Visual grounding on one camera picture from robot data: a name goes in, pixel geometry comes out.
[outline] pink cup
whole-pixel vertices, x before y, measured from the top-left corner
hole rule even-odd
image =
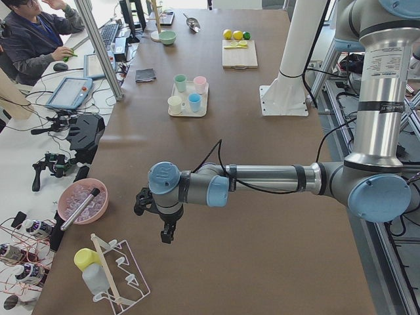
[[[201,75],[195,77],[194,80],[194,87],[196,88],[196,92],[198,94],[203,94],[205,92],[205,86],[207,85],[207,79]]]

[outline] hair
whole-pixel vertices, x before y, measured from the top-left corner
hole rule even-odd
[[[19,7],[20,5],[25,5],[28,3],[28,0],[1,0],[10,10],[12,7]]]

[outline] green cup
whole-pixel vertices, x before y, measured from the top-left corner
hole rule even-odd
[[[186,75],[177,74],[174,76],[173,81],[175,82],[178,92],[182,93],[186,91]]]

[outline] yellow cap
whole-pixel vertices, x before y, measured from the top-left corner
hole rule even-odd
[[[90,264],[99,264],[102,266],[99,255],[96,251],[93,251],[89,248],[82,248],[80,249],[76,255],[74,255],[74,264],[80,269],[81,271],[84,271],[86,267],[88,267]]]

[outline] lime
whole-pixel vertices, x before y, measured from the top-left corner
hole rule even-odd
[[[248,31],[245,31],[243,33],[243,39],[246,39],[247,41],[249,41],[251,39],[251,34]]]
[[[223,38],[231,39],[232,38],[232,30],[224,30],[223,31]]]
[[[234,39],[236,39],[237,41],[240,41],[243,37],[243,33],[242,31],[234,31],[233,36],[234,36]]]

